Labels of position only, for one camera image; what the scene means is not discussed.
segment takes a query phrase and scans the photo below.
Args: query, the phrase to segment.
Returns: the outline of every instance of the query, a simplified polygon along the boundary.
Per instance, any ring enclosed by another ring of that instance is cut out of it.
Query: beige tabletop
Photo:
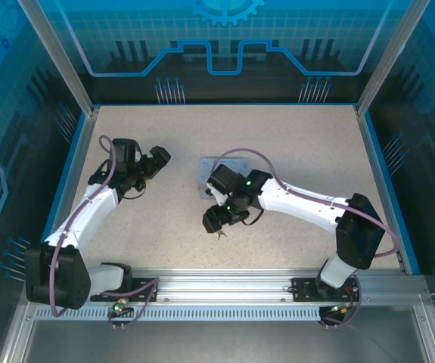
[[[213,205],[197,189],[199,160],[236,147],[264,153],[281,178],[337,197],[367,196],[385,220],[352,106],[103,106],[92,135],[75,203],[107,153],[98,138],[133,138],[147,153],[166,148],[169,164],[138,200],[123,200],[91,242],[86,263],[123,262],[135,268],[319,268],[335,251],[335,236],[276,212],[251,227],[206,233],[202,215]],[[264,162],[249,157],[253,169]],[[379,251],[392,247],[384,237]],[[399,266],[395,256],[376,268]]]

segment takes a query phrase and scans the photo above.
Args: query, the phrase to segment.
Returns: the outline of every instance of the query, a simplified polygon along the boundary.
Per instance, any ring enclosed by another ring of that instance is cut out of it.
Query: black cable
[[[145,193],[145,191],[147,191],[147,185],[146,184],[144,185],[143,191],[142,191],[141,194],[137,195],[136,197],[124,197],[123,196],[123,199],[126,199],[126,200],[135,200],[135,199],[138,199],[139,197],[143,197],[143,194]]]
[[[246,223],[244,220],[242,220],[241,222],[243,225],[253,225],[257,221],[259,221],[259,218],[261,218],[263,216],[263,214],[264,214],[264,209],[261,209],[261,211],[259,212],[257,217],[251,223]]]

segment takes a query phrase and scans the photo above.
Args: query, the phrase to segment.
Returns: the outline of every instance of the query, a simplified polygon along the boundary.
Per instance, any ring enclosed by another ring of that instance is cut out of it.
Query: blue enclosure wall
[[[435,0],[369,111],[419,266],[435,290]]]
[[[349,103],[409,0],[41,5],[95,103]]]
[[[22,10],[0,2],[0,348],[24,278],[8,238],[40,241],[79,115]]]

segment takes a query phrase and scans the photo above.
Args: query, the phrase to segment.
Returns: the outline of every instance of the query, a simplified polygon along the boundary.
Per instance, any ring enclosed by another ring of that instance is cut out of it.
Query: grid pattern
[[[0,66],[0,143],[14,115],[30,115],[36,107],[25,92],[36,66],[56,71],[33,28],[27,24]]]
[[[111,62],[110,53],[117,54],[116,41],[145,40],[148,55],[155,57],[171,41],[182,39],[206,39],[219,41],[219,53],[214,57],[231,56],[231,40],[272,39],[288,48],[292,54],[301,53],[305,39],[333,39],[331,53],[340,51],[340,62],[347,70],[356,70],[365,49],[377,29],[384,11],[382,10],[265,10],[249,16],[237,26],[211,25],[202,21],[192,10],[185,11],[106,11],[69,13],[67,16],[92,69],[104,72]],[[373,69],[387,46],[403,11],[391,11],[384,23],[374,50],[369,56],[367,68]],[[48,17],[56,29],[70,59],[78,70],[84,66],[73,44],[69,31],[60,14],[50,13]],[[321,59],[325,52],[322,47],[318,54]],[[137,48],[139,61],[144,59],[141,49]],[[205,57],[205,54],[193,54]],[[312,49],[306,54],[311,59]]]
[[[419,22],[394,72],[412,64],[424,83],[424,90],[416,99],[415,105],[420,112],[431,112],[435,110],[435,37],[424,21]]]

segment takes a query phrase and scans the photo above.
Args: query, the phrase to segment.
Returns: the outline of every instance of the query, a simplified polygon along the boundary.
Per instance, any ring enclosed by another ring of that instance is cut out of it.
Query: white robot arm
[[[337,236],[337,252],[323,266],[317,277],[317,285],[326,284],[338,289],[354,271],[370,267],[384,231],[361,217],[333,207],[334,203],[352,206],[379,219],[366,197],[360,194],[355,194],[351,199],[329,197],[286,183],[284,185],[286,189],[266,172],[253,170],[245,178],[220,165],[207,181],[208,193],[216,198],[217,205],[210,207],[204,214],[204,227],[207,232],[214,233],[225,224],[245,223],[250,206],[262,211],[286,213]],[[297,197],[290,194],[290,190],[326,200],[331,205]]]
[[[107,215],[117,207],[125,193],[132,188],[144,192],[146,181],[153,178],[170,160],[170,155],[162,147],[150,150],[151,157],[142,155],[138,143],[129,139],[114,139],[117,161],[113,177],[100,192],[89,199],[103,184],[109,160],[100,165],[91,176],[89,186],[78,206],[71,212],[53,234],[43,244],[31,246],[26,251],[26,295],[29,301],[48,303],[49,266],[54,250],[65,234],[57,260],[54,281],[56,305],[79,309],[85,301],[104,291],[118,290],[125,293],[131,290],[133,278],[131,268],[117,263],[103,263],[86,268],[83,256]],[[81,210],[84,202],[89,201]]]

